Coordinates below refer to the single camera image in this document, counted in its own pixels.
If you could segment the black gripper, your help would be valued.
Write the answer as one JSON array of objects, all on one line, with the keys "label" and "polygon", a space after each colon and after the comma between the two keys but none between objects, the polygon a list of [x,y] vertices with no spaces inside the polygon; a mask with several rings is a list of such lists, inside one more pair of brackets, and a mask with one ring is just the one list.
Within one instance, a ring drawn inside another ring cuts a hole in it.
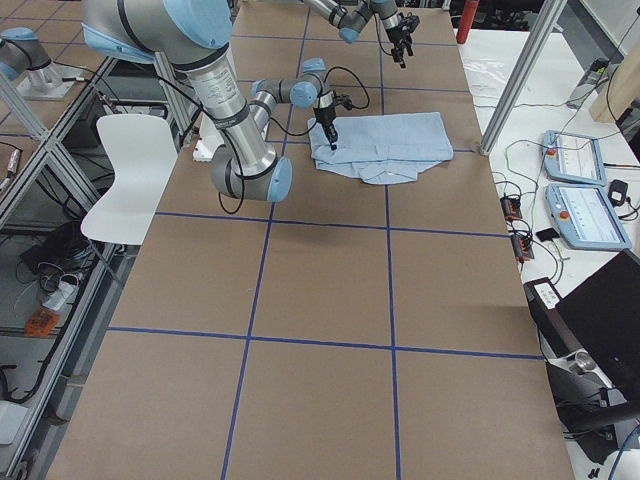
[{"label": "black gripper", "polygon": [[413,56],[411,33],[413,27],[410,23],[401,22],[394,27],[388,27],[385,29],[389,41],[392,43],[395,49],[395,62],[401,67],[405,68],[406,63],[404,60],[405,50],[409,56]]},{"label": "black gripper", "polygon": [[321,125],[324,134],[327,136],[331,150],[337,149],[338,134],[334,127],[336,111],[333,106],[315,108],[314,114],[316,121]]}]

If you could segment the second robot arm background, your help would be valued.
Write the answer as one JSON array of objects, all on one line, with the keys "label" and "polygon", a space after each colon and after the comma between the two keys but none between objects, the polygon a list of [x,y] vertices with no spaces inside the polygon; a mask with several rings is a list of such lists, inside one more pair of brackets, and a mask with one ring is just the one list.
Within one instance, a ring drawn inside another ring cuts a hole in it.
[{"label": "second robot arm background", "polygon": [[84,78],[84,72],[83,68],[54,62],[30,28],[1,32],[1,73],[10,82],[26,76],[17,91],[27,100],[61,100]]}]

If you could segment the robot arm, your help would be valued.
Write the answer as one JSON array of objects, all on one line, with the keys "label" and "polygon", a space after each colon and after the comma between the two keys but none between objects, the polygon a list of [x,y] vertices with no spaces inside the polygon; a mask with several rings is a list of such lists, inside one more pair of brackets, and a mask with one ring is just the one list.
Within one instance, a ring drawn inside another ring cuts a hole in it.
[{"label": "robot arm", "polygon": [[333,93],[319,59],[297,79],[259,81],[253,99],[246,99],[227,56],[232,21],[224,1],[87,1],[83,32],[86,44],[105,55],[150,64],[162,53],[187,76],[223,137],[211,178],[229,198],[280,202],[288,195],[291,161],[263,137],[277,104],[313,108],[312,129],[337,143]]},{"label": "robot arm", "polygon": [[411,35],[420,18],[411,12],[400,12],[395,1],[359,1],[352,11],[338,1],[304,0],[303,4],[336,28],[339,37],[349,44],[359,38],[371,20],[380,22],[392,45],[388,55],[401,69],[406,68],[405,55],[414,55]]}]

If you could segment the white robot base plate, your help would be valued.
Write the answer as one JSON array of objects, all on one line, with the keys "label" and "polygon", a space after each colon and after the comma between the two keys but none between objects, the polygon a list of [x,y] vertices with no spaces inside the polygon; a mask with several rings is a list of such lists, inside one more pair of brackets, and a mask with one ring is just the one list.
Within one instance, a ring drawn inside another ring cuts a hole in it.
[{"label": "white robot base plate", "polygon": [[216,151],[224,145],[223,136],[206,115],[202,118],[198,135],[192,158],[196,162],[211,162]]}]

